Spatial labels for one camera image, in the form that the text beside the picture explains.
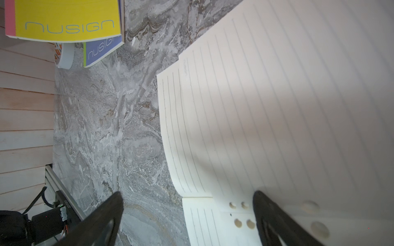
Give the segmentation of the purple cover notebook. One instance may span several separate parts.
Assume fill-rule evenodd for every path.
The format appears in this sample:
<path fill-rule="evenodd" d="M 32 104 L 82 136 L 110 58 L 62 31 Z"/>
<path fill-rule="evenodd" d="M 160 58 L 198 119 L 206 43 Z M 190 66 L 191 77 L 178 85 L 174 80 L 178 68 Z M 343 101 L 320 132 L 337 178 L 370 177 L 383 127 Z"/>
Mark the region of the purple cover notebook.
<path fill-rule="evenodd" d="M 124 0 L 119 0 L 121 35 L 113 38 L 86 42 L 83 44 L 84 68 L 92 67 L 106 56 L 110 55 L 125 44 L 125 14 Z"/>

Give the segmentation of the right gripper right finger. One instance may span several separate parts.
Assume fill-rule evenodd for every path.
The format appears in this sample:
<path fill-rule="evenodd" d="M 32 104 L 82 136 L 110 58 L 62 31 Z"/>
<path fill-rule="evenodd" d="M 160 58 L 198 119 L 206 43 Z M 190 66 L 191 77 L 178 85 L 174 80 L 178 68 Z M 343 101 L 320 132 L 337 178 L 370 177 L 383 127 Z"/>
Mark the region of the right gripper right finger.
<path fill-rule="evenodd" d="M 252 202 L 258 234 L 262 245 L 322 245 L 263 192 L 255 191 Z"/>

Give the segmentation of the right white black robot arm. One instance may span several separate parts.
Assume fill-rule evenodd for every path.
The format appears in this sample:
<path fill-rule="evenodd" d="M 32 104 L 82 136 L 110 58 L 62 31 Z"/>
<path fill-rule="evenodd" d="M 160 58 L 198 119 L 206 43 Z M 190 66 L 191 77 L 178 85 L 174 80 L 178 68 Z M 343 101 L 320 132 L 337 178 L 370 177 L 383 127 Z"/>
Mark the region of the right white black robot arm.
<path fill-rule="evenodd" d="M 116 242 L 124 210 L 120 192 L 111 195 L 93 213 L 67 231 L 61 208 L 28 218 L 26 212 L 1 211 L 1 245 L 31 246 L 46 241 L 61 232 L 65 237 L 58 246 L 113 246 Z M 304 230 L 275 202 L 261 191 L 253 195 L 253 211 L 260 241 L 264 246 L 319 246 L 321 243 Z"/>

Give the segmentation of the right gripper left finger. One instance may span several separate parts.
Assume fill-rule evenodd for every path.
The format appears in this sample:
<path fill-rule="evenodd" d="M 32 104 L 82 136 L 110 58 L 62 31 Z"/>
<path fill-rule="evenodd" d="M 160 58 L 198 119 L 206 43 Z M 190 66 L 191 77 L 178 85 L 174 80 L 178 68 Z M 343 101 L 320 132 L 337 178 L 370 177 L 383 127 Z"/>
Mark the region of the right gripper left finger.
<path fill-rule="evenodd" d="M 57 246 L 114 246 L 124 211 L 121 192 L 113 193 Z"/>

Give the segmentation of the yellow cover notebook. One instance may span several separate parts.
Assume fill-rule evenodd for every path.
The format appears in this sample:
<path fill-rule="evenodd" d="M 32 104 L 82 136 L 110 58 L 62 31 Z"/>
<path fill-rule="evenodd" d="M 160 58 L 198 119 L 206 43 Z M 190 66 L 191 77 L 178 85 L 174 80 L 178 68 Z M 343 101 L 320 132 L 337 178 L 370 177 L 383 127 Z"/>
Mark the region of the yellow cover notebook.
<path fill-rule="evenodd" d="M 82 43 L 121 35 L 118 1 L 3 1 L 10 38 Z"/>

